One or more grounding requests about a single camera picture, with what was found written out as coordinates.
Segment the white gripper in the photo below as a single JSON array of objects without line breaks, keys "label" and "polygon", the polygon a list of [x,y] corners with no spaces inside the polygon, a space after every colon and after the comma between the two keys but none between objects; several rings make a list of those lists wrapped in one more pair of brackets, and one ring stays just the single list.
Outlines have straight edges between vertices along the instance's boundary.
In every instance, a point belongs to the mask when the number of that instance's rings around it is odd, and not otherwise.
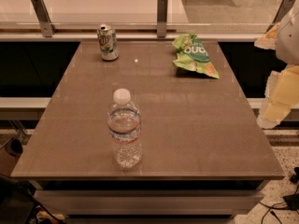
[{"label": "white gripper", "polygon": [[295,65],[299,64],[299,7],[293,7],[281,23],[258,38],[254,46],[275,49],[277,57],[289,63],[281,72],[271,72],[259,109],[258,126],[273,129],[299,104],[299,65]]}]

